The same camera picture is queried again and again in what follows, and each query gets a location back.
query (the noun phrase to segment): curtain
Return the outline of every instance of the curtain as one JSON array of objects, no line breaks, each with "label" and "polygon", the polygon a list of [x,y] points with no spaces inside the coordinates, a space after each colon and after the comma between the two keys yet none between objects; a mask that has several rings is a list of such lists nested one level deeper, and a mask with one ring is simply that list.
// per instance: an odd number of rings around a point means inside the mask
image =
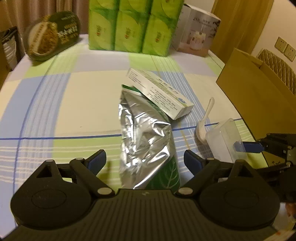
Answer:
[{"label": "curtain", "polygon": [[73,11],[80,20],[80,33],[87,33],[89,0],[0,0],[0,3],[0,7],[3,7],[0,9],[0,15],[5,15],[8,28],[17,26],[22,55],[24,54],[22,38],[26,28],[33,21],[47,14]]},{"label": "curtain", "polygon": [[221,19],[211,51],[227,63],[234,48],[251,54],[274,0],[215,0],[212,13]]}]

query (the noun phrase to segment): checkered tablecloth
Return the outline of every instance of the checkered tablecloth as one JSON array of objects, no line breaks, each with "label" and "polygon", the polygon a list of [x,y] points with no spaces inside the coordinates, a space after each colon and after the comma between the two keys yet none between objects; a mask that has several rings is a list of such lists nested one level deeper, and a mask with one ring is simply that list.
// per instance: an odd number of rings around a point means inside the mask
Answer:
[{"label": "checkered tablecloth", "polygon": [[[189,115],[172,122],[181,184],[192,177],[184,165],[185,150],[212,155],[194,135],[211,96],[215,106],[207,130],[233,118],[243,140],[252,141],[215,83],[221,72],[217,61],[214,55],[202,58],[173,50],[169,57],[94,51],[88,49],[87,35],[46,62],[32,63],[25,56],[0,92],[0,236],[16,227],[9,208],[12,195],[46,159],[68,163],[104,149],[107,164],[99,178],[113,189],[120,187],[118,103],[121,84],[132,85],[126,78],[130,67],[153,71],[195,105]],[[261,156],[249,162],[266,165]]]}]

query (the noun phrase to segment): foil packaging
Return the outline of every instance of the foil packaging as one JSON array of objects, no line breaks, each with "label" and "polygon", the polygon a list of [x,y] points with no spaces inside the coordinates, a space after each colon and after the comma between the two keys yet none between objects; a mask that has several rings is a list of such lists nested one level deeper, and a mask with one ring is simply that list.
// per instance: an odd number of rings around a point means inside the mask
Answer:
[{"label": "foil packaging", "polygon": [[169,118],[137,89],[123,86],[119,103],[123,188],[170,188],[179,185]]}]

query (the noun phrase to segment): ribbed black surface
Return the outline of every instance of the ribbed black surface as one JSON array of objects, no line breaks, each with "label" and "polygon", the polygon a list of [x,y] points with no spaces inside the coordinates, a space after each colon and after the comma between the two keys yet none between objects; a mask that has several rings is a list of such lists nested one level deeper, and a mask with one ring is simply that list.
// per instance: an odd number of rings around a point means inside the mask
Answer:
[{"label": "ribbed black surface", "polygon": [[81,221],[66,228],[40,231],[14,230],[5,241],[198,240],[262,241],[275,233],[272,227],[234,231],[207,220],[195,202],[170,190],[125,190],[96,202]]}]

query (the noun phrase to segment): electrical outlet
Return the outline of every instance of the electrical outlet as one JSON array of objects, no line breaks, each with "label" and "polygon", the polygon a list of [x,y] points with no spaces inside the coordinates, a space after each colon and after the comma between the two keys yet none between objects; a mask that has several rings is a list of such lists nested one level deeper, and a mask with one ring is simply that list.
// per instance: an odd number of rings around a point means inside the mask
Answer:
[{"label": "electrical outlet", "polygon": [[290,45],[288,44],[288,47],[286,48],[284,55],[291,61],[294,60],[295,56],[296,56],[296,50]]},{"label": "electrical outlet", "polygon": [[276,44],[274,45],[281,53],[283,53],[287,47],[288,43],[281,37],[278,37]]}]

